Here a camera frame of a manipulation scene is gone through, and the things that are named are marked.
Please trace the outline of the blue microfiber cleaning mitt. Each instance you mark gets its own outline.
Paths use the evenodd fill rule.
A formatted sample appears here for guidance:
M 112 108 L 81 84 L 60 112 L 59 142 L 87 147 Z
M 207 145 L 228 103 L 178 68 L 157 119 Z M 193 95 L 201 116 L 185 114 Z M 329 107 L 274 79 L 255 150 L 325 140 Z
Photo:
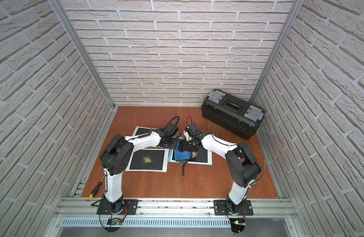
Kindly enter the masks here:
M 174 149 L 174 158 L 177 163 L 182 168 L 182 176 L 185 174 L 185 165 L 188 163 L 188 161 L 191 159 L 191 152 L 188 152 L 184 149 L 184 144 L 186 142 L 186 139 L 180 139 L 177 142 L 176 148 Z

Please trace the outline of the blue-edged drawing tablet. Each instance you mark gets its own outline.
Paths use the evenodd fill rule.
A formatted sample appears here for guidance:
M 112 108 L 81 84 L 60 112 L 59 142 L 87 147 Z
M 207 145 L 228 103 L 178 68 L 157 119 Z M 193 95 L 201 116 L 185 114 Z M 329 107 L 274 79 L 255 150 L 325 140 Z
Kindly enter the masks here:
M 192 152 L 189 164 L 212 166 L 212 160 L 212 151 L 199 148 L 198 152 Z M 176 163 L 173 151 L 169 152 L 168 162 Z

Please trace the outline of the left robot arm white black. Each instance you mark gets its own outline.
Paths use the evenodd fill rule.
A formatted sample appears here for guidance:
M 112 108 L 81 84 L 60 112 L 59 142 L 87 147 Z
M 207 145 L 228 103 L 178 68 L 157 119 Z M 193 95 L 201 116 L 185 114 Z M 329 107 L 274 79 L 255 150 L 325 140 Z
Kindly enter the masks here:
M 134 152 L 149 147 L 172 150 L 176 147 L 178 130 L 176 124 L 169 122 L 164 128 L 151 129 L 147 134 L 115 135 L 100 155 L 106 175 L 105 199 L 110 203 L 116 203 L 123 198 L 122 176 Z

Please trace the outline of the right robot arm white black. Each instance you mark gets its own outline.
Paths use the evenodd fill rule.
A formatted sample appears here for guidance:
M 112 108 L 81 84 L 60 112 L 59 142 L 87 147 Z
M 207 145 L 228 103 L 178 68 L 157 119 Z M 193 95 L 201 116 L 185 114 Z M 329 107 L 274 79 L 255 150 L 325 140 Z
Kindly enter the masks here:
M 226 198 L 227 207 L 231 208 L 232 212 L 238 212 L 247 199 L 249 189 L 262 172 L 250 146 L 246 143 L 235 144 L 219 139 L 209 132 L 201 131 L 194 123 L 185 128 L 184 135 L 186 140 L 183 148 L 186 151 L 203 148 L 226 160 L 233 179 L 232 188 Z

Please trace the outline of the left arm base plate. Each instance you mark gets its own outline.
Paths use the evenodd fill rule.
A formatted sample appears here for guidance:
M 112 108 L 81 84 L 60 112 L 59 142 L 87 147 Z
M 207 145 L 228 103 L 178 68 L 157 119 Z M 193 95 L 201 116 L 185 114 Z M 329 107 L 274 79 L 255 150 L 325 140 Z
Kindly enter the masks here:
M 106 199 L 101 199 L 98 205 L 98 215 L 135 215 L 138 207 L 138 199 L 119 199 L 111 203 Z

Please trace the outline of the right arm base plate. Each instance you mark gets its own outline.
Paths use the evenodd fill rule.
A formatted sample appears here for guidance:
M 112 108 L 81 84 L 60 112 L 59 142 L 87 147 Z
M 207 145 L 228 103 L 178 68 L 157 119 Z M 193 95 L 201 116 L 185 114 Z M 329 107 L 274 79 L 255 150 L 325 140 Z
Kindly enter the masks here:
M 234 204 L 230 200 L 216 199 L 213 200 L 214 212 L 216 216 L 253 216 L 253 207 L 251 201 L 243 200 L 240 204 Z

